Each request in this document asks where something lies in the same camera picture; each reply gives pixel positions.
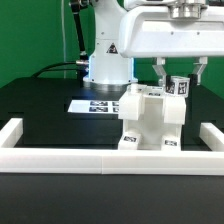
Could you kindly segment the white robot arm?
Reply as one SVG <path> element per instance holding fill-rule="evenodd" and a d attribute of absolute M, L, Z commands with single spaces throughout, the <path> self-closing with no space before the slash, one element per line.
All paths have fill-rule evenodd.
<path fill-rule="evenodd" d="M 95 49 L 85 50 L 79 13 L 95 13 Z M 201 75 L 210 57 L 224 56 L 224 4 L 206 0 L 70 0 L 80 47 L 81 63 L 88 68 L 84 84 L 120 89 L 136 81 L 135 58 L 152 58 L 159 84 L 168 85 L 163 68 L 167 58 L 196 59 L 192 81 Z"/>

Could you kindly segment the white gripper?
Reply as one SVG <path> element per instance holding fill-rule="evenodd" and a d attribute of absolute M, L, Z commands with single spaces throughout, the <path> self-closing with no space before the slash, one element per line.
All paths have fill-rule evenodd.
<path fill-rule="evenodd" d="M 206 0 L 124 0 L 119 52 L 124 57 L 154 58 L 158 84 L 166 87 L 169 57 L 197 57 L 190 85 L 201 84 L 208 58 L 224 56 L 224 7 Z"/>

